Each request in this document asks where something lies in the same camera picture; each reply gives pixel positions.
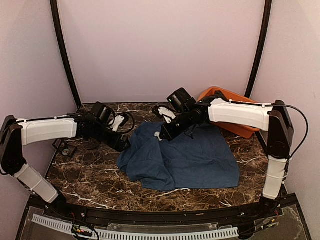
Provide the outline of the round yellow grey brooch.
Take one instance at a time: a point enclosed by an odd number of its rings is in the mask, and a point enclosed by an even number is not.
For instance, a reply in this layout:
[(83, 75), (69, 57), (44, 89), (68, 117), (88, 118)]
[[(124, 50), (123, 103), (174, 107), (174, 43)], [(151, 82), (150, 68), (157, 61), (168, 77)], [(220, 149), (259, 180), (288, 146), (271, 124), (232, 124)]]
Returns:
[(161, 133), (159, 132), (159, 131), (156, 131), (155, 133), (154, 133), (154, 136), (161, 142), (162, 141), (162, 139), (161, 139)]

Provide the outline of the blue t-shirt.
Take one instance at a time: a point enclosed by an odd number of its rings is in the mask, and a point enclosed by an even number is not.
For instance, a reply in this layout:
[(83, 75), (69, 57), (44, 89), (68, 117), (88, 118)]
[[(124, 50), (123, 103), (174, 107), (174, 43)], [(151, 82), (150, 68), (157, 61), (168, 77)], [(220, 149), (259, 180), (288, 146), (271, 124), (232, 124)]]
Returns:
[(216, 126), (196, 127), (193, 137), (181, 134), (159, 140), (161, 122), (144, 122), (132, 134), (131, 147), (117, 166), (132, 182), (157, 191), (235, 188), (240, 182), (238, 163)]

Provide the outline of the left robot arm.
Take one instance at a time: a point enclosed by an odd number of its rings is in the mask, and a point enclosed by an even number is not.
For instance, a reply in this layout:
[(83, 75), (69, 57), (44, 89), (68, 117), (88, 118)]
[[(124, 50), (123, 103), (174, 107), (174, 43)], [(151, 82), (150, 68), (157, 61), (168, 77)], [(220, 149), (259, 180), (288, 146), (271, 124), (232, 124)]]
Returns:
[(51, 210), (58, 217), (67, 218), (71, 208), (65, 203), (65, 197), (27, 162), (23, 147), (42, 141), (78, 137), (94, 139), (121, 153), (131, 146), (126, 134), (118, 132), (125, 119), (98, 101), (84, 115), (73, 113), (35, 119), (18, 119), (9, 115), (0, 130), (0, 173), (16, 178), (51, 204)]

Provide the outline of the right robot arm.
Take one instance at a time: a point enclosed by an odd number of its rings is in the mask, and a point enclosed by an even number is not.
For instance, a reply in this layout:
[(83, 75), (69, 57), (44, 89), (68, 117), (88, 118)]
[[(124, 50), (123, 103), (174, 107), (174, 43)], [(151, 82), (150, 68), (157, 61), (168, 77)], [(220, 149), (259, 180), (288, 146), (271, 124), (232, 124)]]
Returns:
[(172, 93), (167, 101), (178, 116), (164, 115), (165, 123), (159, 140), (172, 141), (188, 128), (202, 123), (236, 124), (256, 128), (268, 133), (266, 154), (268, 168), (262, 191), (264, 199), (255, 205), (255, 213), (266, 217), (275, 208), (275, 200), (287, 178), (294, 151), (291, 150), (294, 127), (288, 109), (281, 100), (274, 103), (255, 103), (234, 100), (221, 90), (195, 100), (184, 88)]

